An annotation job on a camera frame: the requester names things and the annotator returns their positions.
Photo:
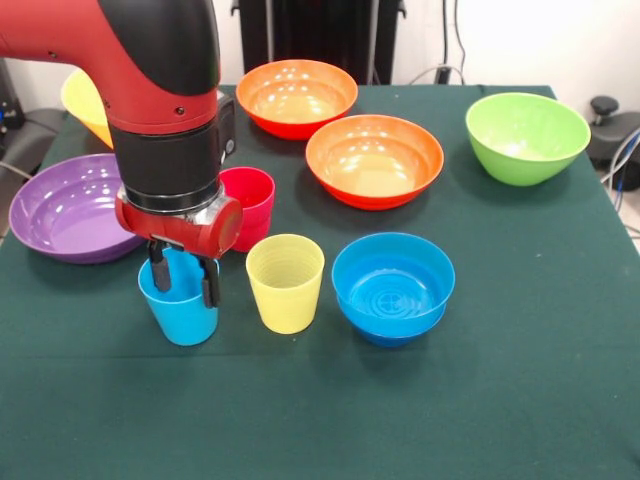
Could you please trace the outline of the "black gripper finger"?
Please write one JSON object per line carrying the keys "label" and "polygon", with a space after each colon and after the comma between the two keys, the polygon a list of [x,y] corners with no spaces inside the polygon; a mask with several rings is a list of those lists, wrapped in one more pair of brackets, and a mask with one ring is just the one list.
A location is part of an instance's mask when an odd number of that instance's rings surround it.
{"label": "black gripper finger", "polygon": [[171,289],[171,278],[168,262],[163,253],[164,243],[162,241],[149,241],[147,251],[155,287],[161,292],[169,291]]}
{"label": "black gripper finger", "polygon": [[215,259],[199,257],[199,265],[203,270],[203,301],[207,308],[217,308],[220,302],[219,265]]}

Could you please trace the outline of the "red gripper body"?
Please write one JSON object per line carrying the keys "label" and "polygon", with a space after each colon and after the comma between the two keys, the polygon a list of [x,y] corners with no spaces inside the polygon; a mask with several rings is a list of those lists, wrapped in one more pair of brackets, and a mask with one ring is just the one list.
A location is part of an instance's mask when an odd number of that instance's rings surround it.
{"label": "red gripper body", "polygon": [[204,208],[176,215],[156,215],[134,207],[125,193],[119,191],[115,213],[125,230],[145,240],[164,242],[196,256],[214,259],[234,246],[243,219],[240,202],[224,192]]}

